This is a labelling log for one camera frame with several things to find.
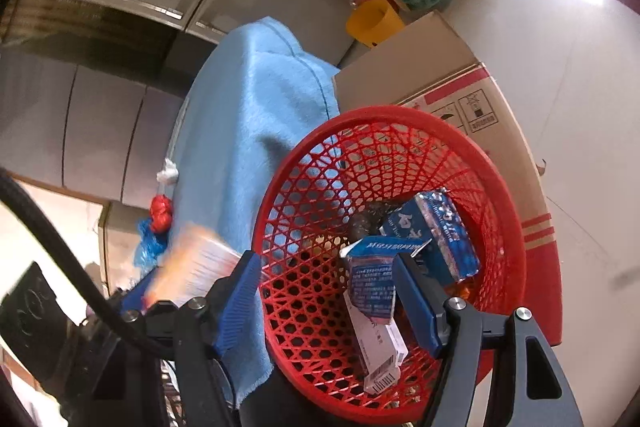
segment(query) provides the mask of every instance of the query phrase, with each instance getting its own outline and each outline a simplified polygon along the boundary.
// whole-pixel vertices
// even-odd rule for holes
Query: black cable
[[[171,347],[150,339],[129,326],[104,299],[94,282],[82,269],[76,256],[51,224],[47,216],[29,195],[0,167],[0,201],[15,214],[33,237],[47,251],[54,263],[62,270],[69,282],[94,311],[95,315],[108,325],[121,339],[133,344],[141,351],[147,351],[162,360],[173,360]]]

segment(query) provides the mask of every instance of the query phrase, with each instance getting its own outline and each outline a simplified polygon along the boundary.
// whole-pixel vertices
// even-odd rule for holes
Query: red stripe
[[[528,243],[529,241],[540,239],[541,237],[545,237],[546,235],[551,235],[555,231],[556,230],[554,230],[554,227],[549,227],[548,229],[540,230],[538,232],[528,233],[524,236],[524,242]]]
[[[445,96],[449,96],[450,94],[456,92],[463,87],[470,86],[474,84],[478,80],[482,80],[489,76],[489,73],[484,68],[478,68],[477,70],[469,71],[467,74],[463,74],[459,76],[455,80],[452,80],[448,84],[445,84],[438,89],[430,91],[424,95],[424,101],[429,105],[433,102],[437,102],[438,100],[444,98]]]
[[[522,222],[523,229],[527,227],[532,227],[533,225],[537,225],[538,223],[544,223],[551,219],[551,214],[543,214],[542,216],[534,217],[533,219],[528,219],[527,221]]]
[[[553,241],[527,250],[524,305],[552,346],[562,340],[562,282],[558,245]]]

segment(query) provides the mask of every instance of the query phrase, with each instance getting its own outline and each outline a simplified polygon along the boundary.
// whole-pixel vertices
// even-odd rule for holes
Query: plastic bag
[[[154,233],[151,230],[151,218],[138,222],[140,243],[133,255],[133,266],[140,268],[140,276],[144,277],[158,265],[158,257],[167,247],[167,234]]]

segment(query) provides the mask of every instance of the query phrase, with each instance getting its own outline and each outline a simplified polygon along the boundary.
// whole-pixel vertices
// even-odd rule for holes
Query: basket rim
[[[322,143],[330,136],[346,128],[371,123],[400,124],[416,129],[424,129],[432,136],[446,143],[449,148],[455,151],[456,154],[474,170],[485,191],[491,194],[495,214],[502,230],[504,251],[509,252],[508,263],[510,277],[505,281],[507,298],[505,299],[504,307],[508,310],[517,308],[524,299],[526,289],[526,250],[518,213],[505,181],[500,176],[498,169],[489,156],[469,137],[460,133],[460,131],[444,120],[430,113],[413,108],[398,105],[377,105],[355,109],[324,122],[303,138],[280,163],[262,198],[252,238],[254,251],[257,252],[258,255],[262,255],[262,240],[264,238],[265,225],[268,222],[269,214],[273,208],[273,202],[280,193],[282,184],[289,177],[291,169],[297,165],[313,147]],[[298,386],[299,373],[293,370],[292,365],[284,356],[282,350],[278,349],[275,334],[268,328],[266,310],[263,309],[263,312],[265,338],[271,347],[270,351],[276,360],[278,368],[300,393],[322,409],[350,420],[380,424],[415,421],[420,416],[426,406],[425,403],[416,403],[415,405],[407,405],[398,409],[368,409],[333,399],[322,391],[317,390],[310,383],[308,385]],[[481,357],[481,362],[485,361],[487,361],[486,357]],[[482,380],[489,370],[490,364],[481,363],[476,382]]]

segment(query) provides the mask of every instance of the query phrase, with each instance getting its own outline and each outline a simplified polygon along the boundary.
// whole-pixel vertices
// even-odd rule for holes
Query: cardboard box
[[[538,170],[507,101],[484,65],[437,12],[359,57],[334,78],[341,112],[401,104],[435,114],[492,159],[516,206],[527,251],[523,304],[552,345],[562,337],[558,247]]]

